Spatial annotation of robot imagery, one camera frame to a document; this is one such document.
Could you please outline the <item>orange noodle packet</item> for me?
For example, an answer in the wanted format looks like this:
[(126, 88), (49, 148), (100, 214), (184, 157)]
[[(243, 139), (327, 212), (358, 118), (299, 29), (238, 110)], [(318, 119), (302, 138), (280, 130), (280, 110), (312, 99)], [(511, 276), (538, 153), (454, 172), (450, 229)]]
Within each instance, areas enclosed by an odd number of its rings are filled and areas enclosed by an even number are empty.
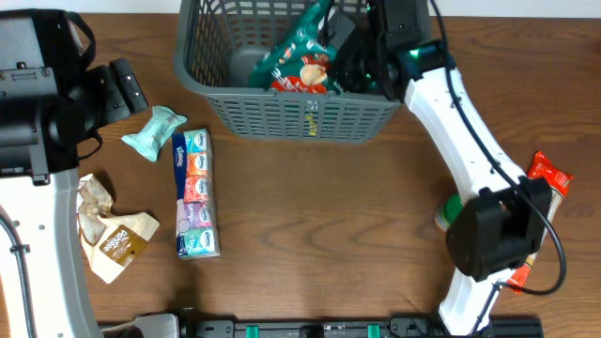
[[(542, 151), (537, 151), (533, 156), (528, 178), (542, 178), (548, 185), (547, 195), (542, 202), (537, 203), (537, 206), (547, 220), (552, 223), (559, 206), (570, 191), (575, 176), (559, 169)], [(525, 263), (514, 271), (507, 283), (514, 287), (524, 288), (539, 253), (540, 251), (536, 251), (528, 255)]]

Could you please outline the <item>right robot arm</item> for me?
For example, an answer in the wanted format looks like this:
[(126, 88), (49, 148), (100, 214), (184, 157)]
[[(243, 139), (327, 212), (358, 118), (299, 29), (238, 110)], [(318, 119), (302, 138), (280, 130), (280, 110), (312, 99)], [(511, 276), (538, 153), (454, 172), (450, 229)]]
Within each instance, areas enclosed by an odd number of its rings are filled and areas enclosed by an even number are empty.
[(431, 38), (432, 1), (370, 1), (362, 43), (346, 44), (332, 77), (346, 92), (378, 91), (422, 123), (457, 188), (456, 215), (441, 217), (455, 272), (440, 303), (441, 330), (480, 335), (511, 275), (556, 233), (552, 192), (501, 149), (470, 100), (446, 35)]

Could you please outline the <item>beige Panfee snack bag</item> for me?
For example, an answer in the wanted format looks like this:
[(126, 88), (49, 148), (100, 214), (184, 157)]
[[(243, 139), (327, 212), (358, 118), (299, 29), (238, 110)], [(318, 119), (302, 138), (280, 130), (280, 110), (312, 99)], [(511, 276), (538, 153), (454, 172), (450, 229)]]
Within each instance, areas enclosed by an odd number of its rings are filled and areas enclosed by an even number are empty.
[(79, 181), (79, 236), (91, 270), (112, 283), (146, 248), (160, 226), (145, 212), (116, 216), (113, 197), (92, 174)]

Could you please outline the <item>light teal snack wrapper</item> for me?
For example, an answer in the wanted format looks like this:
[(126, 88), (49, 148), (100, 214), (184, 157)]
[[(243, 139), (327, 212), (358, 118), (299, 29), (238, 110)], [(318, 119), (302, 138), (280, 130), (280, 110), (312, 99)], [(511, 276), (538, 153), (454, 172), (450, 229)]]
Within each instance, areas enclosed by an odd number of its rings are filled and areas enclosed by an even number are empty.
[(178, 115), (166, 106), (155, 105), (152, 107), (152, 117), (142, 130), (135, 134), (124, 135), (121, 140), (148, 161), (156, 162), (162, 146), (176, 128), (186, 121), (186, 116)]

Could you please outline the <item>grey plastic basket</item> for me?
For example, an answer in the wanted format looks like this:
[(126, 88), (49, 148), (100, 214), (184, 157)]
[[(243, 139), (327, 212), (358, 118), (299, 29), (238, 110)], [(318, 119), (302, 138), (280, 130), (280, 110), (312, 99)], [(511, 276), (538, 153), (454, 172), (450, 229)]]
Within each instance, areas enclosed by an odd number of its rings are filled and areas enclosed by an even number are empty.
[(400, 102), (381, 95), (279, 92), (250, 87), (255, 64), (292, 31), (306, 0), (182, 0), (175, 74), (243, 137), (363, 143)]

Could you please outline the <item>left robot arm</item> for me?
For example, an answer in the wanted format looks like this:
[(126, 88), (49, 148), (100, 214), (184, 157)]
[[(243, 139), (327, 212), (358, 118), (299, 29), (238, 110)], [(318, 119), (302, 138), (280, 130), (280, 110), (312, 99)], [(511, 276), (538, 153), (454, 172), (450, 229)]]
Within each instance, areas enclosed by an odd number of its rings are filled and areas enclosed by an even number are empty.
[(78, 145), (142, 112), (125, 59), (95, 66), (92, 31), (60, 9), (1, 15), (1, 286), (13, 337), (177, 337), (176, 315), (102, 326), (76, 221)]

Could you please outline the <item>green Nescafe coffee bag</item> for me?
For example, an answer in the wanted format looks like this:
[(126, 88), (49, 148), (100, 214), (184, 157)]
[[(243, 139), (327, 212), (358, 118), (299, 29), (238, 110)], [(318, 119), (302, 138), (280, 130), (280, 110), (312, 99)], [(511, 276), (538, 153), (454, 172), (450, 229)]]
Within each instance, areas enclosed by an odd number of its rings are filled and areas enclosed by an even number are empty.
[(256, 63), (249, 86), (279, 92), (339, 93), (333, 66), (351, 32), (336, 27), (343, 20), (332, 1), (311, 5), (287, 36)]

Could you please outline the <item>green lidded jar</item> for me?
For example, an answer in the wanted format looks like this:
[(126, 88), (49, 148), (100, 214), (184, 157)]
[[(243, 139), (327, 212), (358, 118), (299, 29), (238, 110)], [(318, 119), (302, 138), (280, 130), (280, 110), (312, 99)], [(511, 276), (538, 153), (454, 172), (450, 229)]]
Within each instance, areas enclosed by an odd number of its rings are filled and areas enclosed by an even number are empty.
[(434, 217), (435, 224), (442, 232), (446, 232), (455, 222), (462, 209), (460, 196), (458, 194), (451, 196), (437, 209)]

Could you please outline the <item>Kleenex tissue multipack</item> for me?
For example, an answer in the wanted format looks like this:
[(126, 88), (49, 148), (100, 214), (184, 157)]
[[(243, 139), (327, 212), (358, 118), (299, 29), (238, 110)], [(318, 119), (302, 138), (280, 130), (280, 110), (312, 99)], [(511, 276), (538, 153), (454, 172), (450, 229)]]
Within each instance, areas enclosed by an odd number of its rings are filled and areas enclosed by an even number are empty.
[(181, 259), (221, 254), (213, 189), (213, 154), (206, 129), (172, 136), (177, 188), (176, 240)]

